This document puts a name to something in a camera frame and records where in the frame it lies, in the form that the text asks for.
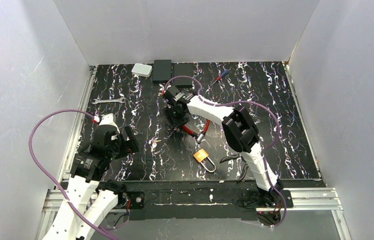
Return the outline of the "brass padlock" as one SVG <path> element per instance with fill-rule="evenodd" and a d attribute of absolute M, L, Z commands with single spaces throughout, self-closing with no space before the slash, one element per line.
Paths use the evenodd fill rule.
<path fill-rule="evenodd" d="M 216 171 L 216 165 L 213 162 L 213 160 L 209 157 L 209 154 L 205 149 L 200 149 L 197 151 L 193 157 L 196 159 L 196 161 L 203 166 L 203 168 L 208 172 L 208 173 L 214 173 Z M 207 164 L 210 164 L 212 166 L 212 169 L 209 169 Z"/>

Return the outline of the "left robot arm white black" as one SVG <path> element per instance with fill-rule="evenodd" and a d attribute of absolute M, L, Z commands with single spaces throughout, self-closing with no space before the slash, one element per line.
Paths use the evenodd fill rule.
<path fill-rule="evenodd" d="M 113 160 L 138 152 L 138 142 L 129 126 L 124 137 L 112 113 L 95 118 L 98 123 L 89 147 L 75 157 L 70 171 L 67 199 L 45 234 L 46 240 L 89 240 L 113 208 L 128 209 L 131 200 L 124 183 L 100 181 Z"/>

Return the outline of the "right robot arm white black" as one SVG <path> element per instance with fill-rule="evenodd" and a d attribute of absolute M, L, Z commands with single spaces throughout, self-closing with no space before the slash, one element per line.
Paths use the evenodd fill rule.
<path fill-rule="evenodd" d="M 246 107 L 238 103 L 212 102 L 175 86 L 164 90 L 163 98 L 167 101 L 165 117 L 174 126 L 185 125 L 191 115 L 221 126 L 229 147 L 246 161 L 262 195 L 270 200 L 279 196 L 282 185 L 264 159 L 257 125 Z"/>

